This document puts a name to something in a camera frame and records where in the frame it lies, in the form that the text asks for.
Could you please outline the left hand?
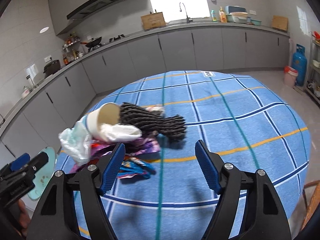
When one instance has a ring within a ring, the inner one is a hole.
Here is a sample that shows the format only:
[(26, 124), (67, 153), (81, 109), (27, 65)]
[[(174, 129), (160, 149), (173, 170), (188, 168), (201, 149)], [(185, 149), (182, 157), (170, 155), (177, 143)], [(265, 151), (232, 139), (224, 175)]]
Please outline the left hand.
[(20, 210), (20, 216), (18, 218), (18, 223), (20, 225), (19, 229), (16, 229), (16, 231), (19, 233), (20, 236), (26, 237), (28, 233), (28, 227), (31, 222), (31, 218), (29, 217), (28, 210), (25, 207), (25, 203), (23, 200), (19, 200), (17, 202), (19, 210)]

